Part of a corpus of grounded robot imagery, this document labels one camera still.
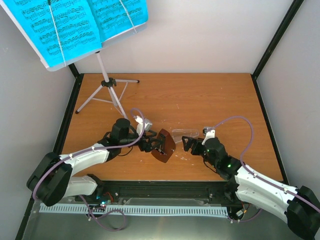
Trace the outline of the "clear plastic metronome cover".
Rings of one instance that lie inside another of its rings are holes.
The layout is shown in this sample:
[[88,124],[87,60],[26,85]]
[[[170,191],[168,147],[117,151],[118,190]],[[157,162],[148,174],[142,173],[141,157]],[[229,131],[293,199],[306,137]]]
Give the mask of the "clear plastic metronome cover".
[[194,128],[190,128],[190,129],[173,129],[171,131],[171,135],[172,138],[174,140],[174,142],[176,144],[182,142],[182,137],[186,136],[186,137],[191,137],[191,138],[195,138],[199,136],[199,131],[197,129]]

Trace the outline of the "brown wooden metronome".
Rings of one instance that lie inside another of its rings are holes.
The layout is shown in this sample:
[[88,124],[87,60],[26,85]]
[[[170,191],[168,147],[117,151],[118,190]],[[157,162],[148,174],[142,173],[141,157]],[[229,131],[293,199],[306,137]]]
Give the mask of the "brown wooden metronome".
[[156,150],[151,151],[151,154],[154,158],[162,163],[167,163],[169,158],[172,156],[174,151],[176,150],[176,143],[174,142],[171,134],[165,130],[161,129],[158,133],[159,139],[155,140],[162,140],[162,150],[163,152],[158,152]]

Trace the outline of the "blue sheet music book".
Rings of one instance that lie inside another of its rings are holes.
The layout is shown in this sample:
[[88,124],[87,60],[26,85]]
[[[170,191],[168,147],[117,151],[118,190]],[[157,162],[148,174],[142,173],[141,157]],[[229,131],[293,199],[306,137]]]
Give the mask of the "blue sheet music book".
[[2,0],[0,5],[49,71],[141,31],[149,18],[145,0]]

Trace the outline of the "white tripod music stand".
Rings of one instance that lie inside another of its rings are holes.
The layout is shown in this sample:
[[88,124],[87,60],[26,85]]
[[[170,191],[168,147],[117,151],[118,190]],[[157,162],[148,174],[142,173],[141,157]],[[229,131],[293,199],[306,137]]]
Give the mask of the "white tripod music stand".
[[[109,103],[109,104],[113,104],[113,106],[115,107],[115,109],[125,118],[128,119],[128,116],[121,104],[121,99],[123,98],[123,95],[126,91],[126,88],[128,86],[128,84],[139,84],[140,80],[138,79],[115,79],[113,77],[109,77],[108,73],[106,71],[105,68],[105,64],[102,60],[100,51],[97,51],[95,53],[100,69],[102,71],[102,75],[103,75],[103,80],[101,81],[99,87],[84,101],[84,103],[75,111],[76,114],[79,114],[83,108],[92,100],[95,101],[100,101],[100,102],[105,102],[105,103]],[[117,83],[125,83],[125,86],[120,94],[120,97],[117,96],[114,87],[117,86]],[[105,99],[100,99],[100,98],[96,98],[96,95],[103,89],[103,88],[107,88],[110,98],[111,100],[105,100]]]

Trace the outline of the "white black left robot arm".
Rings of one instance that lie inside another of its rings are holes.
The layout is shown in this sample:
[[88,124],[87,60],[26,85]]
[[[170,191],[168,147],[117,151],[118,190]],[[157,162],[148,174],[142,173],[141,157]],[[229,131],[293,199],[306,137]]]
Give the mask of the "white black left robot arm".
[[101,200],[104,188],[95,175],[75,175],[114,159],[126,147],[138,146],[140,151],[151,152],[156,159],[161,159],[165,154],[168,133],[164,129],[152,131],[152,123],[148,119],[136,116],[135,121],[137,127],[131,126],[128,119],[117,119],[111,131],[86,149],[62,155],[47,153],[26,183],[34,199],[41,200],[48,207],[63,198],[76,195],[87,195],[95,202]]

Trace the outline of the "black frame post right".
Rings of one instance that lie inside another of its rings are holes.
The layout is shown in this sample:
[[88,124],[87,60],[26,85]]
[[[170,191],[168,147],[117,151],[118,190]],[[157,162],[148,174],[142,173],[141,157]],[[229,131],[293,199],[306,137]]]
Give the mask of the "black frame post right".
[[289,6],[288,10],[286,11],[281,23],[279,24],[277,30],[275,31],[272,39],[270,40],[267,48],[265,49],[261,59],[259,60],[255,70],[251,74],[252,80],[256,81],[263,71],[264,67],[266,66],[268,60],[272,56],[274,50],[276,49],[277,45],[279,44],[280,40],[284,36],[286,30],[290,26],[292,20],[294,19],[295,15],[299,11],[301,5],[304,3],[304,0],[293,0],[291,5]]

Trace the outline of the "black frame post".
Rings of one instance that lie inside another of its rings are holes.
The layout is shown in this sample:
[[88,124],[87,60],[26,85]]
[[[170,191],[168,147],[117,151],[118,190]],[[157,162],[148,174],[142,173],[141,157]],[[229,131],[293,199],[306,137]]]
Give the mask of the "black frame post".
[[[74,85],[68,100],[68,104],[67,107],[65,109],[65,113],[60,125],[60,129],[53,147],[53,152],[55,153],[62,153],[65,141],[66,141],[66,137],[67,137],[67,133],[69,130],[69,126],[70,126],[70,122],[72,119],[72,115],[75,109],[75,105],[76,105],[76,101],[78,99],[78,95],[81,89],[81,85],[82,85],[82,81],[84,78],[84,74],[83,73],[79,73],[76,65],[74,63],[68,65],[71,73],[73,74],[75,81],[74,81]],[[18,229],[18,232],[16,234],[15,240],[22,240],[26,227],[27,227],[27,223],[29,221],[29,217],[32,213],[32,207],[34,205],[34,200],[32,198],[32,196],[30,197],[29,201],[28,201],[28,205],[26,207],[24,216],[22,218],[20,227]]]
[[251,74],[252,80],[256,81],[263,71],[264,67],[266,66],[268,60],[272,56],[274,50],[276,49],[277,45],[279,44],[280,40],[284,36],[286,30],[290,26],[292,20],[294,19],[295,15],[299,11],[301,5],[304,3],[304,0],[293,0],[291,5],[289,6],[288,10],[286,11],[281,23],[279,24],[277,30],[275,31],[272,39],[270,40],[267,48],[265,49],[261,59],[259,60],[255,70]]

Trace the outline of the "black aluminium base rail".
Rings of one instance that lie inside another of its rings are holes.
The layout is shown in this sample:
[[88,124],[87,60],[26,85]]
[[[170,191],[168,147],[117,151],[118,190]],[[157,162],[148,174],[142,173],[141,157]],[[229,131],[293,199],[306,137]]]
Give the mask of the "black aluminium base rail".
[[46,179],[39,187],[35,182],[28,185],[36,198],[50,207],[63,198],[80,196],[89,203],[116,203],[121,198],[151,198],[151,199],[195,199],[204,200],[209,204],[223,206],[239,206],[235,191],[235,183],[224,181],[103,181],[93,174],[71,179]]

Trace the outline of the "black frame post left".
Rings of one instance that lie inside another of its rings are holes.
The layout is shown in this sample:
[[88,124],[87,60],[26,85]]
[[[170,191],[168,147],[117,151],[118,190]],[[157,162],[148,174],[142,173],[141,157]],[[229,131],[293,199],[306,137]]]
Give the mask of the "black frame post left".
[[[70,122],[72,119],[72,115],[75,109],[75,105],[76,105],[76,101],[78,99],[78,95],[81,89],[81,85],[82,85],[82,81],[84,78],[84,74],[83,73],[79,73],[76,65],[74,63],[68,65],[71,73],[73,74],[75,81],[74,81],[74,85],[68,100],[68,104],[67,107],[65,109],[65,113],[60,125],[60,129],[53,147],[53,152],[55,153],[62,153],[65,141],[66,141],[66,137],[67,137],[67,133],[69,130],[69,126],[70,126]],[[22,240],[26,227],[27,227],[27,223],[29,221],[29,217],[32,213],[32,207],[34,205],[34,200],[32,198],[32,196],[30,197],[29,201],[28,201],[28,205],[26,207],[24,216],[22,218],[20,227],[18,229],[18,232],[16,234],[15,240]]]

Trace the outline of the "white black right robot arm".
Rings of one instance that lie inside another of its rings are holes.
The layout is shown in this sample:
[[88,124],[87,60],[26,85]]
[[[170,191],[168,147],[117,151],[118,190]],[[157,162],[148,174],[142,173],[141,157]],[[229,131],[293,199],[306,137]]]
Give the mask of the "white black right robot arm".
[[284,184],[260,174],[229,155],[217,137],[182,137],[184,150],[201,156],[224,180],[225,196],[265,210],[284,221],[304,240],[313,240],[320,229],[320,201],[307,186]]

